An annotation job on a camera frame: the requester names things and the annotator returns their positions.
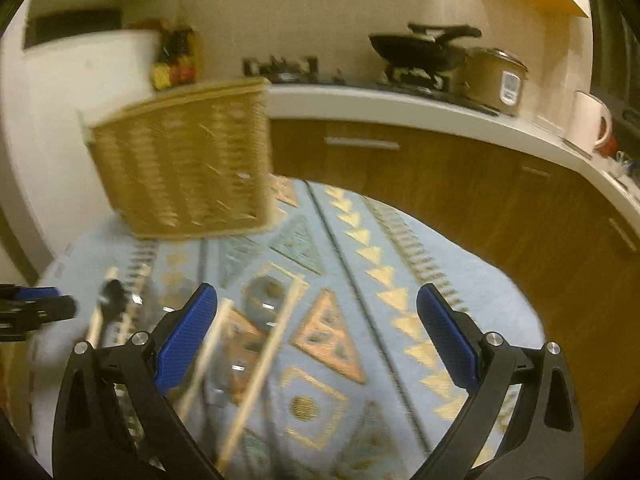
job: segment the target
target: silver handle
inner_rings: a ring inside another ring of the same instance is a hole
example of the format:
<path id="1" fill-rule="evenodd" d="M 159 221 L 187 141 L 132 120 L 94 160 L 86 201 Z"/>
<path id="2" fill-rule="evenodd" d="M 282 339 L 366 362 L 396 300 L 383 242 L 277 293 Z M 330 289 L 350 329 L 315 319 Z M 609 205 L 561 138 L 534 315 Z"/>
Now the silver handle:
<path id="1" fill-rule="evenodd" d="M 537 176 L 543 176 L 545 178 L 550 178 L 551 174 L 546 171 L 536 170 L 536 168 L 530 168 L 529 166 L 523 166 L 522 171 L 526 171 L 527 173 L 531 173 Z"/>
<path id="2" fill-rule="evenodd" d="M 632 253 L 637 252 L 638 248 L 636 247 L 636 244 L 629 237 L 629 235 L 625 233 L 624 229 L 620 227 L 620 225 L 618 225 L 618 222 L 616 222 L 615 219 L 613 218 L 609 218 L 609 223 L 618 232 L 618 234 L 620 235 L 620 238 L 622 238 L 625 241 L 625 243 L 629 246 L 629 249 L 631 249 L 631 252 Z"/>
<path id="3" fill-rule="evenodd" d="M 397 142 L 390 142 L 389 140 L 375 140 L 375 139 L 350 139 L 349 137 L 325 137 L 324 142 L 328 146 L 355 146 L 358 148 L 377 148 L 379 150 L 394 150 L 400 149 L 400 144 Z"/>

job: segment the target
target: woven basket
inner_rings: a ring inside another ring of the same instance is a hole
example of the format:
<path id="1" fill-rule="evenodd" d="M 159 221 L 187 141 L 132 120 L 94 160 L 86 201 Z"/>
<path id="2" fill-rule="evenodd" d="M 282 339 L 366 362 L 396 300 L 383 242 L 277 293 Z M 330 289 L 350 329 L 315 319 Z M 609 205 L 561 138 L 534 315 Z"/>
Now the woven basket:
<path id="1" fill-rule="evenodd" d="M 87 145 L 111 206 L 140 238 L 268 228 L 268 81 L 201 84 L 124 108 Z"/>

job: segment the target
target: metal bolt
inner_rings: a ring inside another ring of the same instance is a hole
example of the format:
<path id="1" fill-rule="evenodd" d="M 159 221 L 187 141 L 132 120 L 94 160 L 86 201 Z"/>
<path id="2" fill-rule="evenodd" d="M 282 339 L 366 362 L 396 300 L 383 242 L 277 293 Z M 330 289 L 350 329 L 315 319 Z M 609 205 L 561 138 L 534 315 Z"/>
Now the metal bolt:
<path id="1" fill-rule="evenodd" d="M 76 343 L 74 346 L 74 352 L 78 355 L 84 354 L 89 349 L 89 344 L 86 341 Z"/>
<path id="2" fill-rule="evenodd" d="M 131 336 L 131 342 L 135 346 L 142 346 L 146 344 L 147 341 L 149 341 L 149 334 L 147 332 L 136 332 Z"/>
<path id="3" fill-rule="evenodd" d="M 500 346 L 503 342 L 504 339 L 502 338 L 502 336 L 500 334 L 498 334 L 497 332 L 489 332 L 486 335 L 486 341 L 491 345 L 491 346 Z"/>
<path id="4" fill-rule="evenodd" d="M 553 355 L 558 355 L 560 353 L 560 345 L 558 343 L 554 343 L 553 341 L 546 344 L 546 349 L 549 350 Z"/>

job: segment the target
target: frying pan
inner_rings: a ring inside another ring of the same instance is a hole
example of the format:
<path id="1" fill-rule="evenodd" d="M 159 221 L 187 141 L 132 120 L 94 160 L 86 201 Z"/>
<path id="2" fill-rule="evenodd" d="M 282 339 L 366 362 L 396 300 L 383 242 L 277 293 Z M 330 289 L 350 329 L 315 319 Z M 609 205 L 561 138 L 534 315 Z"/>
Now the frying pan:
<path id="1" fill-rule="evenodd" d="M 408 23 L 412 34 L 371 34 L 373 49 L 398 68 L 421 68 L 427 74 L 448 72 L 462 64 L 466 50 L 449 44 L 456 38 L 480 38 L 482 32 L 470 25 L 421 25 Z M 440 33 L 435 39 L 427 32 Z"/>

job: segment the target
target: white mug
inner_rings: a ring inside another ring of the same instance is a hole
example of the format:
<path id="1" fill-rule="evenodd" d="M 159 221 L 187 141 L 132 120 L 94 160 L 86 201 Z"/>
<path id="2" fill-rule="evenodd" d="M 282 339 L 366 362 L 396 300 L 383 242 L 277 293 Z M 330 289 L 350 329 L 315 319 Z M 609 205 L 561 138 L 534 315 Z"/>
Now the white mug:
<path id="1" fill-rule="evenodd" d="M 576 91 L 564 141 L 591 157 L 593 150 L 609 142 L 612 133 L 613 118 L 607 106 L 597 97 Z"/>

